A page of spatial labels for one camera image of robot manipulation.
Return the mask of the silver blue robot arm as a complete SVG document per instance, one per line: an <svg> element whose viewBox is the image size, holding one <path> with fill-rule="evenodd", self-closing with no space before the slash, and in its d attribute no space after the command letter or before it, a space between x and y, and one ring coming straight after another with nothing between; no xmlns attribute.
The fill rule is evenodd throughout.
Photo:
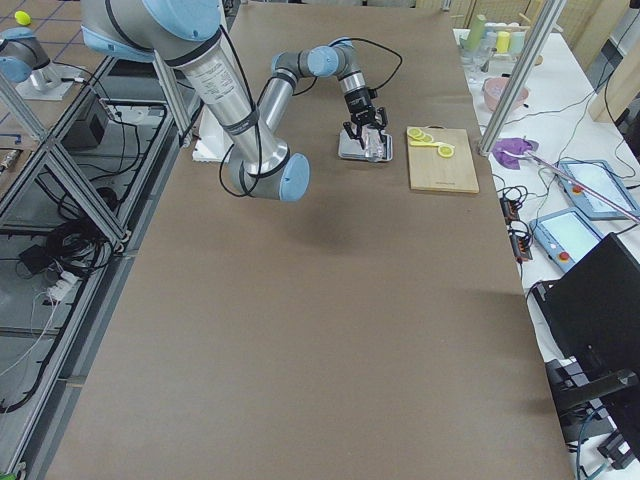
<svg viewBox="0 0 640 480"><path fill-rule="evenodd" d="M216 1L84 1L85 44L104 55L134 62L161 59L180 71L230 137L232 195L294 202L305 194L310 166L273 131L302 78L336 77L350 113L340 144L352 157L386 162L392 156L384 108L373 104L350 37L274 57L259 98L251 94Z"/></svg>

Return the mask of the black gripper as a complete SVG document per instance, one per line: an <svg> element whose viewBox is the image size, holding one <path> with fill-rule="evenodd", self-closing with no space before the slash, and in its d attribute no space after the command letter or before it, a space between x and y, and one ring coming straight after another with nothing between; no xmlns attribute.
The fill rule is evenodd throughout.
<svg viewBox="0 0 640 480"><path fill-rule="evenodd" d="M388 118L386 109L379 107L377 110L372 102L377 97L377 91L368 87L358 88L344 95L351 122L343 123L343 129L351 140L361 140L361 126L374 125L381 140L386 138Z"/></svg>

